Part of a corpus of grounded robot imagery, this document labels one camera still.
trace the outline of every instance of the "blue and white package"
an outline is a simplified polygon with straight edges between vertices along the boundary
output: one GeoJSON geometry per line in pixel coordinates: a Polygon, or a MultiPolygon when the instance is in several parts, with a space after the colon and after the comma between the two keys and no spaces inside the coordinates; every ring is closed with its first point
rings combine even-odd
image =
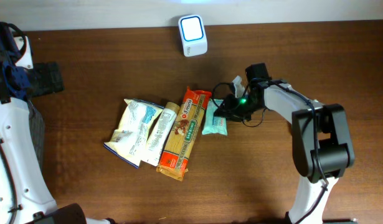
{"type": "Polygon", "coordinates": [[[163,110],[163,106],[143,101],[127,100],[128,106],[122,115],[118,128],[104,147],[119,158],[138,168],[140,153],[146,147],[149,129],[163,110]]]}
{"type": "MultiPolygon", "coordinates": [[[[223,100],[215,100],[220,105],[223,100]]],[[[212,99],[208,102],[208,107],[205,114],[205,124],[202,134],[223,134],[227,136],[226,119],[223,117],[214,116],[217,106],[212,99]]]]}

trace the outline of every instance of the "green label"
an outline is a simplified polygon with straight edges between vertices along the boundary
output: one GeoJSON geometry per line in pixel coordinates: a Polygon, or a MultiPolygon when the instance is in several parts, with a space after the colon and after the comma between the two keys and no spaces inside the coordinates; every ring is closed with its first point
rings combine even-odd
{"type": "Polygon", "coordinates": [[[194,131],[196,130],[196,126],[197,126],[197,121],[192,119],[190,121],[189,129],[186,134],[186,138],[185,138],[186,142],[191,142],[192,136],[194,135],[194,131]]]}

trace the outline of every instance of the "orange package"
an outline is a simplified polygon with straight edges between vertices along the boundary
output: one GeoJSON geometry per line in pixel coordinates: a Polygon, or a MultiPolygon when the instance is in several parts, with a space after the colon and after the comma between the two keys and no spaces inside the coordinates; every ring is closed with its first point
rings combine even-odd
{"type": "Polygon", "coordinates": [[[209,91],[192,91],[187,87],[183,103],[157,166],[157,172],[176,180],[183,180],[184,173],[187,172],[191,149],[211,95],[209,91]]]}

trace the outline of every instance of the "black bracket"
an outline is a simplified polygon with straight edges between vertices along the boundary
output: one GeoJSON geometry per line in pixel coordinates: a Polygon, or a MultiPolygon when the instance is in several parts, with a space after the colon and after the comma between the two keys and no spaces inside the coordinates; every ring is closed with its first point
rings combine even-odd
{"type": "MultiPolygon", "coordinates": [[[[324,105],[316,110],[318,129],[316,132],[330,134],[328,139],[319,140],[319,159],[324,174],[342,177],[345,169],[354,163],[352,140],[341,105],[324,105]]],[[[299,110],[292,113],[292,156],[296,169],[311,183],[321,178],[315,163],[313,120],[311,112],[299,110]]]]}

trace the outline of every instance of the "wood surface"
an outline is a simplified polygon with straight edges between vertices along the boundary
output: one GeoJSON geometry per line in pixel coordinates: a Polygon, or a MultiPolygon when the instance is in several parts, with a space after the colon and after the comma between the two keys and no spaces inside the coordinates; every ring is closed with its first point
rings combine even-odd
{"type": "Polygon", "coordinates": [[[58,206],[77,202],[90,218],[121,223],[283,217],[298,173],[289,125],[275,112],[259,128],[228,122],[227,137],[200,131],[183,182],[149,164],[135,169],[103,147],[124,98],[180,103],[188,85],[211,90],[265,62],[273,78],[346,109],[356,162],[333,189],[324,219],[383,223],[383,21],[207,26],[208,52],[192,58],[183,56],[178,32],[28,32],[34,62],[58,62],[66,87],[34,99],[46,123],[44,179],[58,206]]]}

